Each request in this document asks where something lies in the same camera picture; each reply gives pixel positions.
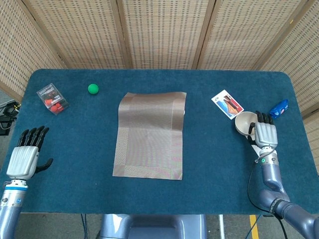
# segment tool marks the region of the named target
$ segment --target blue package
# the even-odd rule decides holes
[[[280,115],[282,115],[287,109],[288,109],[288,100],[283,100],[279,104],[277,104],[275,107],[273,107],[269,111],[269,114],[276,119]]]

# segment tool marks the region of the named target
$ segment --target white cup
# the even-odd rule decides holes
[[[235,118],[235,127],[237,131],[245,136],[254,135],[255,129],[253,128],[251,134],[248,133],[250,123],[257,122],[257,115],[255,113],[244,111],[238,114]]]

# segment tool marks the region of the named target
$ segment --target yellow floor marking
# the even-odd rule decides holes
[[[250,227],[252,227],[256,221],[256,215],[249,215],[249,220],[250,220]],[[253,239],[259,239],[257,223],[254,226],[253,230],[251,231],[251,236]]]

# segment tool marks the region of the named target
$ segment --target robot finger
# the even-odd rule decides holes
[[[274,120],[273,120],[273,118],[271,117],[271,115],[268,115],[268,119],[269,119],[269,124],[274,124]]]
[[[260,123],[264,122],[263,116],[261,115],[261,113],[259,111],[256,111],[256,114],[257,114],[258,122],[260,122]]]
[[[17,147],[20,147],[24,144],[24,141],[25,141],[25,136],[26,134],[29,132],[28,129],[26,129],[25,131],[23,131],[23,133],[21,134],[20,138],[19,138],[19,141],[18,141],[18,144],[17,144]]]
[[[46,133],[49,131],[49,128],[45,128],[44,130],[41,131],[36,143],[35,143],[35,146],[39,148],[39,152],[41,150],[41,147],[42,147],[42,144],[43,144],[43,141],[44,141],[44,137],[46,135]]]
[[[31,146],[35,146],[35,143],[39,137],[39,134],[41,133],[41,131],[44,129],[44,126],[41,126],[39,128],[36,129],[36,131],[34,132],[33,136],[32,136],[32,140],[31,140],[31,143],[30,145]]]
[[[268,116],[265,113],[262,113],[263,119],[264,119],[264,123],[269,123],[269,119]]]
[[[256,145],[256,141],[254,141],[250,135],[247,136],[247,139],[248,139],[248,142],[249,142],[251,145]]]
[[[25,137],[25,142],[24,142],[24,146],[28,146],[30,145],[33,133],[36,131],[36,128],[33,128],[29,131],[29,133],[26,135]]]
[[[51,166],[52,162],[53,162],[53,158],[50,158],[44,165],[37,166],[35,168],[34,174],[47,170]]]
[[[254,127],[255,127],[255,123],[254,122],[250,123],[249,130],[248,130],[249,134],[251,134],[251,132],[253,131]]]

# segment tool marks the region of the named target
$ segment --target cable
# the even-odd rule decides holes
[[[278,221],[279,221],[279,223],[280,223],[280,225],[281,225],[281,229],[283,230],[283,233],[284,233],[285,239],[288,239],[283,222],[282,222],[282,221],[281,221],[278,217],[275,217],[275,218],[277,218],[277,219],[278,219]]]
[[[253,230],[253,228],[255,227],[255,225],[257,224],[258,220],[261,218],[261,215],[258,216],[257,220],[255,221],[255,223],[253,224],[253,226],[250,228],[249,232],[247,233],[247,236],[245,237],[245,239],[248,239],[251,231]]]
[[[15,117],[18,113],[18,105],[14,103],[7,105],[3,110],[3,115],[8,117]]]
[[[2,126],[2,123],[0,122],[0,128],[2,128],[3,130],[10,129],[12,126],[13,126],[13,125],[11,125],[11,126],[10,126],[10,127],[8,127],[8,128],[4,128],[4,127]]]
[[[249,202],[250,202],[255,208],[259,209],[260,211],[269,213],[269,211],[266,211],[266,210],[264,210],[264,209],[261,209],[261,208],[258,207],[256,204],[254,204],[253,201],[252,201],[251,198],[250,198],[250,194],[249,194],[249,191],[250,191],[250,181],[251,181],[251,176],[253,175],[254,168],[255,168],[256,164],[257,164],[257,163],[254,161],[253,167],[252,167],[251,172],[250,172],[250,175],[249,175],[249,180],[248,180],[248,185],[247,185],[247,196],[248,196],[248,200],[249,200]]]
[[[85,214],[85,219],[83,219],[83,214],[81,213],[81,219],[82,219],[82,225],[83,225],[83,230],[84,230],[84,239],[88,239],[88,232],[86,228],[86,214]]]
[[[253,171],[254,171],[254,168],[255,168],[256,164],[257,164],[257,163],[254,161],[253,167],[252,167],[251,172],[250,172],[250,175],[249,175],[248,186],[247,186],[247,196],[248,196],[248,200],[249,200],[249,202],[250,202],[255,208],[259,209],[260,211],[269,213],[269,211],[266,211],[266,210],[264,210],[264,209],[261,209],[261,208],[258,207],[256,204],[254,204],[253,201],[252,201],[251,198],[250,198],[250,194],[249,194],[249,191],[250,191],[250,181],[251,181],[251,176],[253,175]],[[275,216],[275,218],[278,219],[278,221],[279,221],[279,223],[280,223],[280,226],[281,226],[281,228],[282,228],[282,230],[283,230],[285,239],[288,239],[287,234],[286,234],[286,230],[285,230],[285,227],[284,227],[282,221],[281,221],[278,217],[276,217],[276,215],[271,215],[271,216]]]
[[[263,155],[259,156],[259,157],[255,160],[255,163],[258,163],[259,159],[268,156],[269,154],[273,153],[274,151],[275,151],[275,149],[273,149],[272,151],[270,151],[270,152],[268,152],[268,153],[266,153],[266,154],[263,154]]]
[[[9,100],[7,102],[4,102],[4,103],[0,104],[0,108],[4,108],[4,107],[7,106],[7,104],[10,104],[10,103],[13,103],[13,102],[15,102],[15,100]]]
[[[100,239],[101,230],[99,230],[98,234],[96,235],[95,239]]]
[[[88,239],[88,224],[86,222],[86,214],[84,214],[84,222],[85,222],[86,239]]]

